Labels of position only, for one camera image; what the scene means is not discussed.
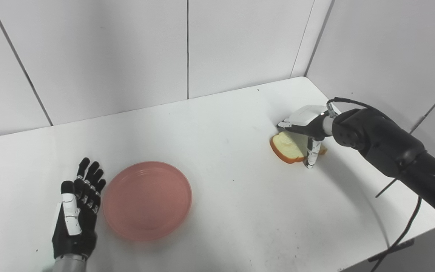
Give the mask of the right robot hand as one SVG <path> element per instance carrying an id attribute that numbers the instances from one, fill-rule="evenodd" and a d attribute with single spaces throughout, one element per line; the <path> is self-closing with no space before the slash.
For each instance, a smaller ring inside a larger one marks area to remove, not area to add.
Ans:
<path id="1" fill-rule="evenodd" d="M 305 105 L 276 126 L 308 137 L 307 158 L 304 160 L 304 165 L 310 169 L 316 164 L 324 138 L 333 135 L 332 124 L 335 117 L 335 111 L 327 106 Z"/>

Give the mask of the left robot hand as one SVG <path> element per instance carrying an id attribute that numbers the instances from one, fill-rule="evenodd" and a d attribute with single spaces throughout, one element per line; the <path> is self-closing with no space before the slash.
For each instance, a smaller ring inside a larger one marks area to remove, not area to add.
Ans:
<path id="1" fill-rule="evenodd" d="M 95 250 L 101 192 L 106 185 L 103 174 L 97 161 L 85 157 L 78 165 L 76 179 L 62 182 L 62 201 L 52 237 L 55 259 L 79 255 L 87 260 Z"/>

